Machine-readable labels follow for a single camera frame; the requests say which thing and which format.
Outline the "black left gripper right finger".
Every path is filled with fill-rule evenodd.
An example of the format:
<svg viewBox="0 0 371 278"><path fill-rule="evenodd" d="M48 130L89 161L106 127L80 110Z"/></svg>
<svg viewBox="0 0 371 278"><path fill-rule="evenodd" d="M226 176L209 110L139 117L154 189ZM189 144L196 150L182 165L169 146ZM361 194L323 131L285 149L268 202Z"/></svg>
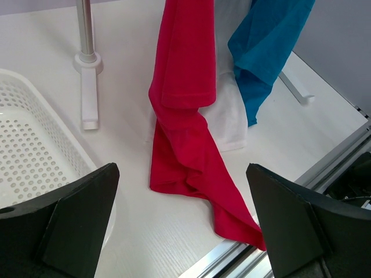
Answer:
<svg viewBox="0 0 371 278"><path fill-rule="evenodd" d="M259 164L246 176L275 277L370 277L370 210Z"/></svg>

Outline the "white t shirt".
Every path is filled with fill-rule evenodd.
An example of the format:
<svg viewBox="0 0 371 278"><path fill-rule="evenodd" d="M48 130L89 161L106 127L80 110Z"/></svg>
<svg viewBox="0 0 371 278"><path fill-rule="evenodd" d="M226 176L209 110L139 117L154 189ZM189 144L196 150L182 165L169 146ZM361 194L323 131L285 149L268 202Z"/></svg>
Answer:
<svg viewBox="0 0 371 278"><path fill-rule="evenodd" d="M197 109L170 109L161 104L168 43L172 33L176 1L166 1L158 37L154 76L148 92L154 109L154 151L176 156L202 152L208 144L220 151L243 148L248 121L242 98L232 74L232 57L227 36L249 10L249 1L216 1L216 101Z"/></svg>

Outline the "red t shirt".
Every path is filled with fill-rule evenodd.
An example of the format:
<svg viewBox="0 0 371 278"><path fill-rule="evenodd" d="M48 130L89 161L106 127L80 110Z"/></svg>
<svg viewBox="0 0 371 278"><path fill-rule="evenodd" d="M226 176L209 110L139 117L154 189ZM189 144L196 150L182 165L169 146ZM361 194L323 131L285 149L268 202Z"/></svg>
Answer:
<svg viewBox="0 0 371 278"><path fill-rule="evenodd" d="M217 235L265 250L199 113L217 96L213 1L166 1L148 96L156 116L150 188L209 201Z"/></svg>

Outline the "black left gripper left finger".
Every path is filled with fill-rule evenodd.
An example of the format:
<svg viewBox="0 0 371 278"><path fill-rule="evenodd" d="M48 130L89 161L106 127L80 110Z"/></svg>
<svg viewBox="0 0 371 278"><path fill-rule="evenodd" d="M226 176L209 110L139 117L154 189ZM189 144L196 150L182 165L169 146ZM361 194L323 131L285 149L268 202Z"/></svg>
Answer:
<svg viewBox="0 0 371 278"><path fill-rule="evenodd" d="M119 182L109 163L1 209L1 277L94 277Z"/></svg>

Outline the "blue t shirt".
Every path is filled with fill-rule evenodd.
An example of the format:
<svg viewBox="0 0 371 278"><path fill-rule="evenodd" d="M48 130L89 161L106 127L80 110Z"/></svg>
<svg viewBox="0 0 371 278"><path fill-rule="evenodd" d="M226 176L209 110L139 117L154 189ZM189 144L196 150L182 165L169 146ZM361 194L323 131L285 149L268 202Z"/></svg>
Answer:
<svg viewBox="0 0 371 278"><path fill-rule="evenodd" d="M252 1L250 11L228 41L248 126L257 124L259 108L270 95L314 3L314 0Z"/></svg>

